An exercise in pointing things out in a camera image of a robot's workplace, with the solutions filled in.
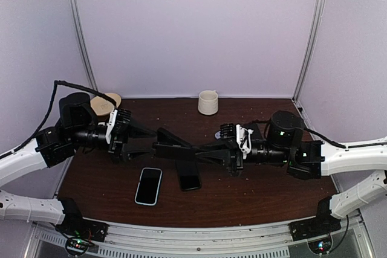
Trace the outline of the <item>black phone case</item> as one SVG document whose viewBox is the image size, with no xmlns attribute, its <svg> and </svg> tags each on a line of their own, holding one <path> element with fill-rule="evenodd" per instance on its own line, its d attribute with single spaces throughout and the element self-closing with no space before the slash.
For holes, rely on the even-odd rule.
<svg viewBox="0 0 387 258">
<path fill-rule="evenodd" d="M 197 147 L 163 127 L 157 129 L 157 140 L 152 149 L 158 158 L 182 161 L 195 161 L 196 154 L 200 152 Z"/>
</svg>

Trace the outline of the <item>black phone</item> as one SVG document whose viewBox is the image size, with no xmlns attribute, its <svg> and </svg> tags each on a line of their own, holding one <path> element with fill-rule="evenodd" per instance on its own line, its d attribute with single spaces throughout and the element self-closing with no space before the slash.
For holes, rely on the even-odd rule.
<svg viewBox="0 0 387 258">
<path fill-rule="evenodd" d="M 175 167 L 181 191 L 187 192 L 201 188 L 200 174 L 196 162 L 176 161 Z"/>
</svg>

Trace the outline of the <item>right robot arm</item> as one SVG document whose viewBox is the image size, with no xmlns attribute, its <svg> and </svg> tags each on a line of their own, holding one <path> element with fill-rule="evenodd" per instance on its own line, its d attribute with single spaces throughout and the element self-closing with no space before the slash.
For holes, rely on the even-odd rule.
<svg viewBox="0 0 387 258">
<path fill-rule="evenodd" d="M 297 179 L 319 179 L 343 172 L 370 170 L 372 173 L 350 189 L 319 201 L 316 217 L 310 221 L 314 234 L 324 234 L 334 219 L 386 194 L 386 138 L 353 143 L 337 143 L 325 136 L 303 141 L 311 132 L 303 119 L 288 111 L 277 111 L 261 131 L 258 121 L 224 124 L 220 138 L 199 147 L 195 157 L 218 163 L 236 175 L 247 163 L 286 166 Z"/>
</svg>

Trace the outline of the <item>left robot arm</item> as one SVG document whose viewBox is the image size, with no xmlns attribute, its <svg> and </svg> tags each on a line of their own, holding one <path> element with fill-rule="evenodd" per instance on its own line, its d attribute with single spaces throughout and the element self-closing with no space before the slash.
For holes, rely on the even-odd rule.
<svg viewBox="0 0 387 258">
<path fill-rule="evenodd" d="M 102 149 L 118 163 L 143 155 L 128 151 L 130 138 L 152 138 L 155 132 L 132 119 L 126 109 L 113 109 L 109 120 L 99 122 L 90 97 L 75 92 L 59 100 L 60 119 L 38 130 L 24 144 L 1 155 L 1 184 L 28 173 L 54 167 L 75 155 L 79 148 Z M 1 219 L 48 222 L 63 225 L 73 236 L 87 230 L 86 221 L 71 198 L 38 199 L 1 191 Z"/>
</svg>

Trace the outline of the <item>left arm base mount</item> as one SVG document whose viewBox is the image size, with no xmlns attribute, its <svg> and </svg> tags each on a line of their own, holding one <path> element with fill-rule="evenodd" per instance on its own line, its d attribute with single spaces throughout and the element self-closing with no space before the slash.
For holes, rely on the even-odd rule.
<svg viewBox="0 0 387 258">
<path fill-rule="evenodd" d="M 108 232 L 108 224 L 87 219 L 64 221 L 56 228 L 68 237 L 79 237 L 90 242 L 104 242 Z"/>
</svg>

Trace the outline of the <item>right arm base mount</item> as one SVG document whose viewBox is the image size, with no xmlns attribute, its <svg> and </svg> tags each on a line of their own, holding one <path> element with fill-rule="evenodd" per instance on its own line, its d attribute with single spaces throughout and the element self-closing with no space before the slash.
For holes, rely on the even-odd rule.
<svg viewBox="0 0 387 258">
<path fill-rule="evenodd" d="M 331 216 L 327 218 L 314 217 L 291 222 L 289 227 L 293 241 L 299 241 L 338 231 L 341 229 L 341 223 L 340 220 Z"/>
</svg>

